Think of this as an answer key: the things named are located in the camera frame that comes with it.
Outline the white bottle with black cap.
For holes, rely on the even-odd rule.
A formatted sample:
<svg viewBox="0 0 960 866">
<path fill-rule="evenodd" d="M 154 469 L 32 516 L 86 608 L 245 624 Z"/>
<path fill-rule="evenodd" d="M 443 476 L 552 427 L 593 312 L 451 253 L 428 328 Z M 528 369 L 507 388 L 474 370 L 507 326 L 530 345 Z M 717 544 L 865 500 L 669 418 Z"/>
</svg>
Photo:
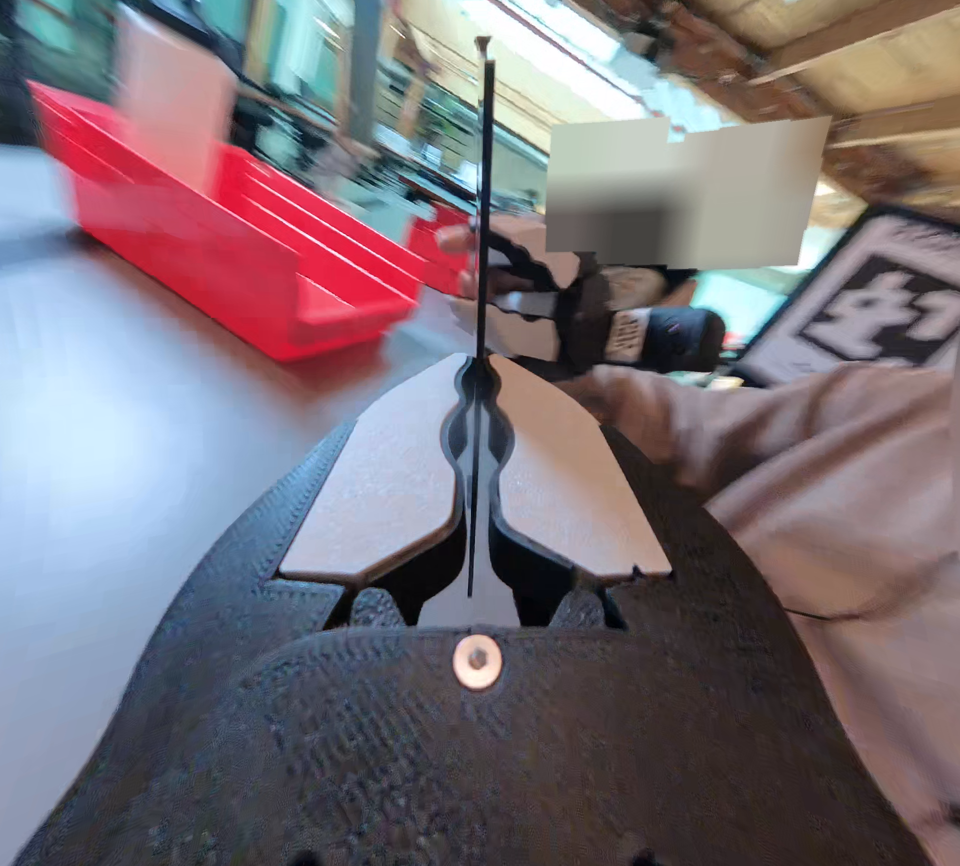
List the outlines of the white bottle with black cap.
<svg viewBox="0 0 960 866">
<path fill-rule="evenodd" d="M 119 140 L 210 196 L 234 109 L 234 73 L 206 46 L 121 4 L 114 75 Z"/>
</svg>

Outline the black board with wooden rim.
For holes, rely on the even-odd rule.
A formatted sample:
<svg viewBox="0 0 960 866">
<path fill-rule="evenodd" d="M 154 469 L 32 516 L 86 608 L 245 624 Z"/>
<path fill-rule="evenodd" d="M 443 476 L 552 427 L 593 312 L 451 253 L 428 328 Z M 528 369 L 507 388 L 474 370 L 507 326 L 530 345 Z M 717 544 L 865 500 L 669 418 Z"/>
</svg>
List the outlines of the black board with wooden rim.
<svg viewBox="0 0 960 866">
<path fill-rule="evenodd" d="M 353 10 L 344 127 L 352 140 L 372 147 L 383 0 L 353 0 Z"/>
</svg>

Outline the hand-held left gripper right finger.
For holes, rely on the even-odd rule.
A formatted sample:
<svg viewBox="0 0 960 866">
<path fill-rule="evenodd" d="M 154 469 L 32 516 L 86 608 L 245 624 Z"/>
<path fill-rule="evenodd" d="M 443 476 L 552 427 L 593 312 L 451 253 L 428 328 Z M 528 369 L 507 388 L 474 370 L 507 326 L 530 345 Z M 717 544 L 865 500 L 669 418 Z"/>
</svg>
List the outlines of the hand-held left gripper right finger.
<svg viewBox="0 0 960 866">
<path fill-rule="evenodd" d="M 558 386 L 503 356 L 495 411 L 507 451 L 494 482 L 494 515 L 524 546 L 604 583 L 667 576 L 661 542 L 594 416 Z"/>
</svg>

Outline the red plastic bin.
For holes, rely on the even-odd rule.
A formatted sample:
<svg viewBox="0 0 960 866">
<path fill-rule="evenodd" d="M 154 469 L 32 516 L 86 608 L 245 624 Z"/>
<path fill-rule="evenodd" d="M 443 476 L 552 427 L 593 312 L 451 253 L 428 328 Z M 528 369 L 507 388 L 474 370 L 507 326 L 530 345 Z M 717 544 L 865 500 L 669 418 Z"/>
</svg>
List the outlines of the red plastic bin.
<svg viewBox="0 0 960 866">
<path fill-rule="evenodd" d="M 419 256 L 251 153 L 218 144 L 207 196 L 124 144 L 112 107 L 28 86 L 78 226 L 264 355 L 370 343 L 416 309 Z"/>
<path fill-rule="evenodd" d="M 433 203 L 430 215 L 414 217 L 406 239 L 407 249 L 421 261 L 424 285 L 448 296 L 458 296 L 461 274 L 467 270 L 470 257 L 467 252 L 450 253 L 441 249 L 440 232 L 453 227 L 469 225 L 468 212 L 445 204 Z"/>
</svg>

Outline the black framed marker sign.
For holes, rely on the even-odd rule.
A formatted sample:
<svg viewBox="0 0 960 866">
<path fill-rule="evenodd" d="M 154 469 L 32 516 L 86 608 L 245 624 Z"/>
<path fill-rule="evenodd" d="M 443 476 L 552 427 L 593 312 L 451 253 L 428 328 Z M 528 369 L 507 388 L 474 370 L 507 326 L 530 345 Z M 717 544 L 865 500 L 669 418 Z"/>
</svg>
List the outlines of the black framed marker sign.
<svg viewBox="0 0 960 866">
<path fill-rule="evenodd" d="M 730 372 L 772 387 L 838 364 L 954 370 L 959 226 L 867 208 L 743 348 Z"/>
</svg>

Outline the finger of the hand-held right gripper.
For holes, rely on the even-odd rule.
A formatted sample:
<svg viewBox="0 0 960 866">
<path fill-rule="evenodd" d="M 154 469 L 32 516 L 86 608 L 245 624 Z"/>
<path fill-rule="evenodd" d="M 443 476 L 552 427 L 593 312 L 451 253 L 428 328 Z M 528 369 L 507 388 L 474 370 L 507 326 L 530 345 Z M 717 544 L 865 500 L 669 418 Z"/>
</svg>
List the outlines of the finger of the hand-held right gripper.
<svg viewBox="0 0 960 866">
<path fill-rule="evenodd" d="M 546 223 L 537 216 L 495 213 L 480 239 L 487 289 L 569 289 L 581 275 L 577 253 L 546 249 Z"/>
<path fill-rule="evenodd" d="M 562 346 L 556 322 L 558 292 L 513 291 L 485 304 L 484 330 L 479 330 L 479 305 L 473 299 L 451 296 L 457 325 L 473 334 L 476 356 L 493 353 L 511 359 L 555 363 Z"/>
</svg>

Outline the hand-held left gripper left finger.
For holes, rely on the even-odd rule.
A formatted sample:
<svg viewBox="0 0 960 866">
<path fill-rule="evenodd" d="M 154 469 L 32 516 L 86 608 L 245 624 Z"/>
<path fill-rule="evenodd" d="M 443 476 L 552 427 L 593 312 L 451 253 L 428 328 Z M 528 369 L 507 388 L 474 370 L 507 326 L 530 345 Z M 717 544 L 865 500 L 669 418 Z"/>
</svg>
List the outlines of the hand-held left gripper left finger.
<svg viewBox="0 0 960 866">
<path fill-rule="evenodd" d="M 457 480 L 441 438 L 467 361 L 454 353 L 359 415 L 279 564 L 284 578 L 368 585 L 453 529 Z"/>
</svg>

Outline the shiny metal plate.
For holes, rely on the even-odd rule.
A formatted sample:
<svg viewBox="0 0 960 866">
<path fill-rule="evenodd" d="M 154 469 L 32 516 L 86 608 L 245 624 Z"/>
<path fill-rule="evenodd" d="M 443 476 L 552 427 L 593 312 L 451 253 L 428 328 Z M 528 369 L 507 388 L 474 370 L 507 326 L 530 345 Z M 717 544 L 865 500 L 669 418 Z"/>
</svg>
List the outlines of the shiny metal plate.
<svg viewBox="0 0 960 866">
<path fill-rule="evenodd" d="M 490 371 L 486 348 L 487 293 L 489 285 L 489 248 L 492 194 L 492 164 L 494 150 L 496 61 L 491 56 L 491 36 L 475 39 L 481 68 L 480 98 L 478 104 L 479 164 L 477 205 L 474 228 L 473 278 L 476 292 L 475 351 L 470 365 L 471 391 L 469 395 L 469 488 L 467 498 L 468 529 L 466 548 L 466 596 L 474 597 L 474 572 L 478 525 L 479 480 L 481 471 L 482 427 L 490 392 Z"/>
</svg>

